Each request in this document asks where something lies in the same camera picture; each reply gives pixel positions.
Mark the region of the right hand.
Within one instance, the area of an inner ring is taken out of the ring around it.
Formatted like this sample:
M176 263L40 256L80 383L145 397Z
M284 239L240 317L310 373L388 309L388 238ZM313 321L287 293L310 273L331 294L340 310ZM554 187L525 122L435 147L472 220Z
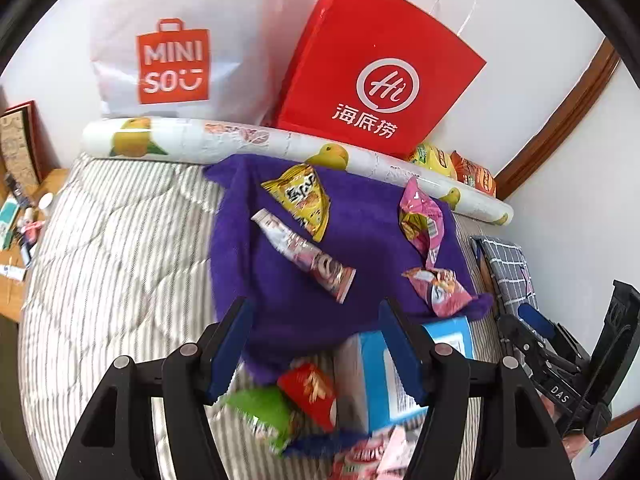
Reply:
M540 395L540 400L542 404L544 404L552 422L556 422L559 416L555 413L554 403L542 394ZM574 460L574 458L591 443L591 441L582 432L572 432L571 434L567 434L565 437L562 437L562 442L569 460Z

